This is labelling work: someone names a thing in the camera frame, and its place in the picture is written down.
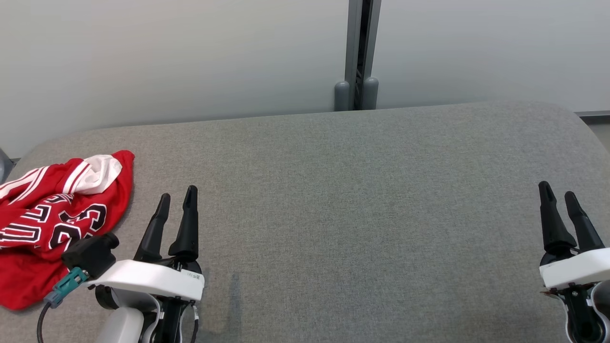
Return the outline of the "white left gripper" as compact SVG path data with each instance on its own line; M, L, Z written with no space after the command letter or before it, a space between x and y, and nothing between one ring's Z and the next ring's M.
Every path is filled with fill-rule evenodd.
M137 248L136 261L116 262L99 278L86 282L96 291L100 306L112 310L96 342L183 343L183 315L189 308L197 310L205 278L187 269L148 263L162 259L162 234L170 203L170 194L162 194ZM169 248L171 257L183 262L198 258L198 219L198 189L189 185L176 240Z

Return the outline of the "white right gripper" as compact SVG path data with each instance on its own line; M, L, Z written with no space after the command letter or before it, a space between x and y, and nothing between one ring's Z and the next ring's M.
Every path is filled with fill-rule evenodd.
M571 255L539 268L544 295L560 300L566 312L565 330L571 343L610 341L610 250L582 208L577 196L565 194L567 213L577 242L567 231L548 182L539 183L543 249L546 255Z

